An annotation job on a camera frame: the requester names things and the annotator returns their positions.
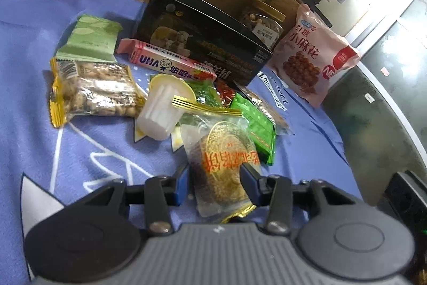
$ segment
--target plastic jar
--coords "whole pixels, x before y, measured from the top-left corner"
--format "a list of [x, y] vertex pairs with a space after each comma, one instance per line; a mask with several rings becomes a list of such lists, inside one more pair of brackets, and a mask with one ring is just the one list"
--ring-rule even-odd
[[261, 1], [245, 8], [240, 19], [270, 50], [283, 33], [284, 20], [285, 15]]

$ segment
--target black gift box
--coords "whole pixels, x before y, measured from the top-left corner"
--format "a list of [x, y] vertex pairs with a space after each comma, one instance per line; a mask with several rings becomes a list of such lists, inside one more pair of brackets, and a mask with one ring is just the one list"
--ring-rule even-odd
[[247, 86], [273, 53], [243, 24], [204, 0], [150, 0], [135, 38], [211, 66]]

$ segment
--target jelly cup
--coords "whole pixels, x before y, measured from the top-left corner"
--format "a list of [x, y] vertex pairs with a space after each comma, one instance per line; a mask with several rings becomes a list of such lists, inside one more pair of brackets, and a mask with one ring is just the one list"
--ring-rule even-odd
[[137, 127], [150, 138], [168, 138], [184, 113], [184, 109], [172, 106], [173, 96], [196, 102], [193, 90], [182, 79], [158, 74], [150, 81], [148, 98], [136, 120]]

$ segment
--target blue bedsheet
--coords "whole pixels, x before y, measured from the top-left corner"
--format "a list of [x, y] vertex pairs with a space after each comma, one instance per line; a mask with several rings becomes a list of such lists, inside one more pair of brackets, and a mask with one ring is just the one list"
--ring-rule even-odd
[[[170, 140], [134, 142], [134, 122], [120, 117], [75, 117], [54, 129], [48, 114], [49, 59], [83, 13], [120, 22], [129, 36], [143, 4], [135, 0], [0, 0], [0, 283], [26, 284], [31, 276], [23, 238], [40, 220], [114, 178], [143, 183], [172, 174], [186, 162]], [[126, 62], [126, 57], [118, 57]], [[132, 69], [147, 87], [152, 71]], [[342, 140], [322, 109], [313, 109], [265, 68], [249, 88], [288, 120], [295, 135], [279, 136], [275, 164], [265, 174], [293, 182], [323, 178], [360, 196]], [[142, 208], [132, 218], [142, 225]], [[172, 209], [174, 224], [197, 221], [195, 201]]]

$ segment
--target cartoon face logo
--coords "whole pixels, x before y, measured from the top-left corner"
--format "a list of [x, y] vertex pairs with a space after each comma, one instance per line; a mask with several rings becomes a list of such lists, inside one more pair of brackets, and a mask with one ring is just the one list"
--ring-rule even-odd
[[172, 66], [171, 60], [168, 60], [167, 58], [164, 58], [160, 61], [160, 70], [164, 72], [166, 69], [170, 68]]

